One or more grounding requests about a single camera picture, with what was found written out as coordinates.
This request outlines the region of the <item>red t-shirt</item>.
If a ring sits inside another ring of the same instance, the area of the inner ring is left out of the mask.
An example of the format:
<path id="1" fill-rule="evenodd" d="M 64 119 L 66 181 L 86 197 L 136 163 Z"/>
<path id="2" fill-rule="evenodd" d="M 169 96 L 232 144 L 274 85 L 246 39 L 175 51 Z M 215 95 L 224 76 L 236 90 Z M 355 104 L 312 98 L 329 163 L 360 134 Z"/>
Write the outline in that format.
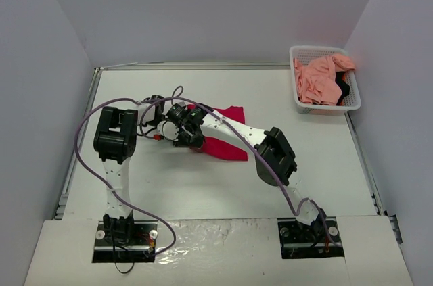
<path id="1" fill-rule="evenodd" d="M 215 108 L 221 115 L 224 115 L 234 121 L 245 123 L 244 108 L 242 106 L 231 105 L 228 108 Z M 201 148 L 190 147 L 196 153 L 205 153 L 220 160 L 233 162 L 247 162 L 248 154 L 246 151 L 230 145 L 214 137 L 206 137 Z"/>

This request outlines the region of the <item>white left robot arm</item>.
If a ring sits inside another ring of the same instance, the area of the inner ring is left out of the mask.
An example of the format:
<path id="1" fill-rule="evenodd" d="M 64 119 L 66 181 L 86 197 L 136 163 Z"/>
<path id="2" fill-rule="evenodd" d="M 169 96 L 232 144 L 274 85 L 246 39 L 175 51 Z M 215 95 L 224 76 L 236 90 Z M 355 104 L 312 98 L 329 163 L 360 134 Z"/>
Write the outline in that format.
<path id="1" fill-rule="evenodd" d="M 139 117 L 143 105 L 129 109 L 104 106 L 93 139 L 93 148 L 104 168 L 106 211 L 103 216 L 105 230 L 121 244 L 132 242 L 136 236 L 133 209 L 128 205 L 129 164 L 137 146 Z"/>

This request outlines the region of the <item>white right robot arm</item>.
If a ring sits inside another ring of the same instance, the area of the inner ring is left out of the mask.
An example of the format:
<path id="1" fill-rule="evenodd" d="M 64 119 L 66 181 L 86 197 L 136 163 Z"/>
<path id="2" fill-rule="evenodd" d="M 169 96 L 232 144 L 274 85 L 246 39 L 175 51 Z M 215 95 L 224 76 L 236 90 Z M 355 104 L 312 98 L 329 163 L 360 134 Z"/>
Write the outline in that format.
<path id="1" fill-rule="evenodd" d="M 299 179 L 290 181 L 297 171 L 295 153 L 283 132 L 278 128 L 263 130 L 232 120 L 214 109 L 203 105 L 189 109 L 184 103 L 172 105 L 166 114 L 166 122 L 174 128 L 165 131 L 164 125 L 158 131 L 173 140 L 179 147 L 202 146 L 211 138 L 229 145 L 251 151 L 254 154 L 256 172 L 268 185 L 279 187 L 300 225 L 301 235 L 314 241 L 324 233 L 321 208 L 311 203 L 306 189 Z"/>

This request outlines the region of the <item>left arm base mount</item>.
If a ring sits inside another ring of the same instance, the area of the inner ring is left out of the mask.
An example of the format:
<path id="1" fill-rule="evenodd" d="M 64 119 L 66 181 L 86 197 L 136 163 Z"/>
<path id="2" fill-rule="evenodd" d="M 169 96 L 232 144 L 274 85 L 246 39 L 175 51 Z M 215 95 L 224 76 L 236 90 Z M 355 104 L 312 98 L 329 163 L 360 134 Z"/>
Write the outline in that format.
<path id="1" fill-rule="evenodd" d="M 152 221 L 137 221 L 133 232 L 126 241 L 114 237 L 112 245 L 111 230 L 99 222 L 95 234 L 92 263 L 151 263 L 155 261 L 158 225 Z"/>

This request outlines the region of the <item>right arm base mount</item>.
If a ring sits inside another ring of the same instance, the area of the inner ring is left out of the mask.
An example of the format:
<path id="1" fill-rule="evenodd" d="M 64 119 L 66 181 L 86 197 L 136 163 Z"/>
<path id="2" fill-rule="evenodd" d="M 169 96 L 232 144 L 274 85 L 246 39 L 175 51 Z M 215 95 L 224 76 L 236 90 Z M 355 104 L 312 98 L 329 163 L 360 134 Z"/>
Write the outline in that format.
<path id="1" fill-rule="evenodd" d="M 344 249 L 336 218 L 326 218 L 331 239 L 327 237 L 322 224 L 319 220 L 319 229 L 315 230 L 294 218 L 279 219 L 277 229 L 281 257 L 284 260 L 343 258 Z"/>

